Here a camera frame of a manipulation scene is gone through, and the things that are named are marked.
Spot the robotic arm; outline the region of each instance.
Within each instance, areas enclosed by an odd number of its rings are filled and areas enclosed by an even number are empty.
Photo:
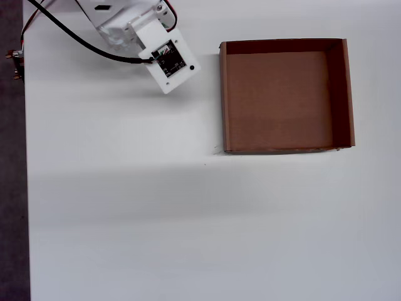
[[[129,51],[138,56],[137,59],[110,55],[92,47],[34,0],[28,1],[70,36],[98,54],[120,61],[145,63],[166,94],[201,70],[175,27],[177,15],[168,0],[75,0],[115,51]]]

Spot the gray floor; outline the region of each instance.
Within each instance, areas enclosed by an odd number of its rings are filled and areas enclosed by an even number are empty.
[[[22,1],[0,1],[0,300],[30,300],[25,97],[13,80],[10,49],[20,49]]]

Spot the open cardboard box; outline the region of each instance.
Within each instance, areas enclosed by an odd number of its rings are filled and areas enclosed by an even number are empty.
[[[220,61],[226,152],[355,145],[346,40],[223,42]]]

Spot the circuit board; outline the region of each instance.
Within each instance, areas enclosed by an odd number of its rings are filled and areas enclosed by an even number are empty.
[[[182,59],[179,51],[174,46],[172,40],[161,46],[158,50],[152,52],[153,57],[163,70],[167,78],[185,67],[185,61]]]

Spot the white surface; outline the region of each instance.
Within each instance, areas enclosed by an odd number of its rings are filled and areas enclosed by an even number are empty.
[[[401,5],[172,4],[202,71],[167,96],[44,17],[27,32],[32,300],[400,300]],[[222,155],[219,43],[315,37],[348,38],[357,146]]]

